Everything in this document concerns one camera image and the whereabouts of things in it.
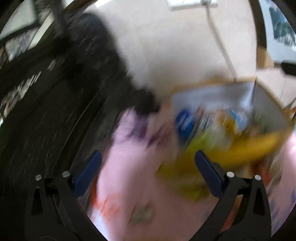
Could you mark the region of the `blue snack bag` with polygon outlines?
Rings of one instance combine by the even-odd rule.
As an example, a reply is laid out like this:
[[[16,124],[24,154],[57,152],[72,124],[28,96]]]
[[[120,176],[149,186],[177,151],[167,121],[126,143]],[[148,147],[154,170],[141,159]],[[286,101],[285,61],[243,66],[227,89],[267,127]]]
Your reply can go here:
[[[175,123],[180,145],[184,146],[186,144],[193,131],[195,122],[191,109],[183,108],[178,112]]]

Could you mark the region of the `framed lotus painting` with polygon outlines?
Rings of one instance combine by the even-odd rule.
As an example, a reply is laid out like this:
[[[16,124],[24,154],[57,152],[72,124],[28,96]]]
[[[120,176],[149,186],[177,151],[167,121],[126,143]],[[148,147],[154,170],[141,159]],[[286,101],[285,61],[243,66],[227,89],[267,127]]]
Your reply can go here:
[[[295,1],[249,1],[257,36],[257,68],[295,60]]]

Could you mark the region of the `yellow-green snack packet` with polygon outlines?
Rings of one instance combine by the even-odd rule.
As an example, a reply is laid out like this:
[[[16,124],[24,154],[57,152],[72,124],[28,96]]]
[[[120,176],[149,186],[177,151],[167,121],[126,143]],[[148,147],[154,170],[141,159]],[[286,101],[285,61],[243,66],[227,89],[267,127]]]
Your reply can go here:
[[[176,159],[160,165],[156,176],[178,195],[198,202],[211,196],[211,192],[193,161]]]

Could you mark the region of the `yellow cardboard box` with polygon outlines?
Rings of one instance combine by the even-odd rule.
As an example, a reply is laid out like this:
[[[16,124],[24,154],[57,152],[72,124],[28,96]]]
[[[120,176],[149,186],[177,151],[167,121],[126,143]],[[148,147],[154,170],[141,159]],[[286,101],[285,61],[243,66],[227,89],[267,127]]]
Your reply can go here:
[[[224,169],[260,161],[279,150],[292,133],[292,123],[282,106],[255,77],[237,82],[210,82],[179,85],[171,94],[175,111],[184,107],[206,109],[243,109],[259,117],[267,133],[234,142],[227,150],[213,148],[206,155]]]

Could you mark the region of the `pink floral cloth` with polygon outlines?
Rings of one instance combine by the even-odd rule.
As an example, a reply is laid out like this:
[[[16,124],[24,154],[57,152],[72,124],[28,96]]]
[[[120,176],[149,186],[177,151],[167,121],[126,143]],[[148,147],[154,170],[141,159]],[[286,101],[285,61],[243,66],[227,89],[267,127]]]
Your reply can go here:
[[[193,161],[197,150],[227,150],[234,142],[261,135],[258,126],[235,133],[234,120],[224,111],[213,114],[210,128],[197,134],[188,147],[178,144],[170,108],[147,118],[126,111],[103,152],[103,165],[91,187],[89,217],[108,240],[189,240],[217,204],[212,195],[198,202],[178,195],[156,176],[162,163]],[[283,225],[295,205],[295,135],[277,157],[229,169],[250,178],[259,174],[271,212],[271,231]],[[150,222],[130,224],[136,206],[151,205]]]

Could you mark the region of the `small grey-green snack packet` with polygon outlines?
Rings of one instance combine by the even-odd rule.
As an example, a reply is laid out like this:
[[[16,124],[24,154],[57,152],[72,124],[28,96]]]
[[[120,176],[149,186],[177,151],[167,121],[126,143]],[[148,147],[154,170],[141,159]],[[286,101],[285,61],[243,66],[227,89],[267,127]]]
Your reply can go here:
[[[151,205],[136,206],[132,212],[129,223],[136,225],[140,223],[148,223],[154,215],[154,209]]]

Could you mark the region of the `dark carved wooden furniture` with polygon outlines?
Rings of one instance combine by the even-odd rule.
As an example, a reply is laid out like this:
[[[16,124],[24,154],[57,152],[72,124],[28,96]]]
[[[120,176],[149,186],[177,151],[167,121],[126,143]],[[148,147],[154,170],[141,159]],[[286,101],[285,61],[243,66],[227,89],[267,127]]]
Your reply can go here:
[[[113,35],[91,1],[34,1],[54,21],[30,50],[1,63],[1,240],[30,240],[30,194],[37,179],[73,172],[106,141],[124,110],[159,110],[136,87]]]

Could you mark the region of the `white double wall socket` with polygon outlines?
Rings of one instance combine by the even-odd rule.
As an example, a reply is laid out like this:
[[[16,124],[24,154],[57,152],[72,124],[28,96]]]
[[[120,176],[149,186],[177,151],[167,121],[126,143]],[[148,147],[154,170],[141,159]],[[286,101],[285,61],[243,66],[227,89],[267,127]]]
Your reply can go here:
[[[172,10],[193,9],[200,6],[217,7],[218,0],[167,0],[168,7]]]

